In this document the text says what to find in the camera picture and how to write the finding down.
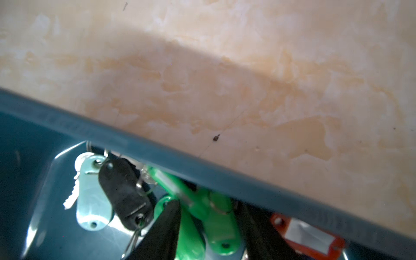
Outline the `red key tag with key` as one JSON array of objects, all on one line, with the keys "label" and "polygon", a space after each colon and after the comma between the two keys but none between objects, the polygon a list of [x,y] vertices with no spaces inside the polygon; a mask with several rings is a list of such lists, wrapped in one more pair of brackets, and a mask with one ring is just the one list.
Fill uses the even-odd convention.
[{"label": "red key tag with key", "polygon": [[337,260],[347,242],[297,218],[273,213],[270,222],[283,239],[299,254],[312,260]]}]

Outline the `light mint key tag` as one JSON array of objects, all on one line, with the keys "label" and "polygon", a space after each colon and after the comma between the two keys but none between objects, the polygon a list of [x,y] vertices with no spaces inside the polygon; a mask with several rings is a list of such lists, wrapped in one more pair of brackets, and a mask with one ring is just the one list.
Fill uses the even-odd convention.
[{"label": "light mint key tag", "polygon": [[106,157],[93,152],[80,154],[74,163],[76,175],[65,210],[76,207],[76,221],[87,231],[105,228],[113,218],[113,208],[99,183],[99,172]]}]

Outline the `green key tag with key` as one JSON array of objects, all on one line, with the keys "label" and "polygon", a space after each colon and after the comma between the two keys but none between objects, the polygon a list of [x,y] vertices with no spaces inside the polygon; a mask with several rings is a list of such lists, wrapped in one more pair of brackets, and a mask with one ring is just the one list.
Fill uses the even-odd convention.
[{"label": "green key tag with key", "polygon": [[144,166],[141,172],[145,182],[158,184],[167,193],[154,208],[155,218],[168,202],[177,200],[192,215],[206,248],[220,256],[230,256],[239,250],[242,239],[229,197],[203,187],[193,191],[178,177],[155,167]]}]

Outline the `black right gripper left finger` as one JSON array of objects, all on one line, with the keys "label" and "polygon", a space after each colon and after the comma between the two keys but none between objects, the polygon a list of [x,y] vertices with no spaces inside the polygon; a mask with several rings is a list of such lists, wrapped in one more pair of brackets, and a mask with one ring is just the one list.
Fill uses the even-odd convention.
[{"label": "black right gripper left finger", "polygon": [[169,201],[147,235],[127,257],[128,260],[173,260],[176,256],[181,204]]}]

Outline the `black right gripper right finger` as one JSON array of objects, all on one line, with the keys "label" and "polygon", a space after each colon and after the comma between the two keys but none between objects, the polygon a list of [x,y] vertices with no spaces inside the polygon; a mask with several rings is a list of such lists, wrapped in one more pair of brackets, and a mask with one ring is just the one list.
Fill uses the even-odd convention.
[{"label": "black right gripper right finger", "polygon": [[250,260],[299,259],[299,255],[275,230],[260,208],[240,203],[239,228]]}]

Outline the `black key tag with key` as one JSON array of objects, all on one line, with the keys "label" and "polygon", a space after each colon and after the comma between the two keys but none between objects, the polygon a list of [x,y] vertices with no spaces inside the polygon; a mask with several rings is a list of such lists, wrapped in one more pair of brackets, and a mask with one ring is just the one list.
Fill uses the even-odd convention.
[{"label": "black key tag with key", "polygon": [[140,170],[125,158],[106,160],[99,170],[98,180],[123,227],[133,232],[122,253],[124,260],[136,247],[142,231],[153,221],[149,189],[143,187]]}]

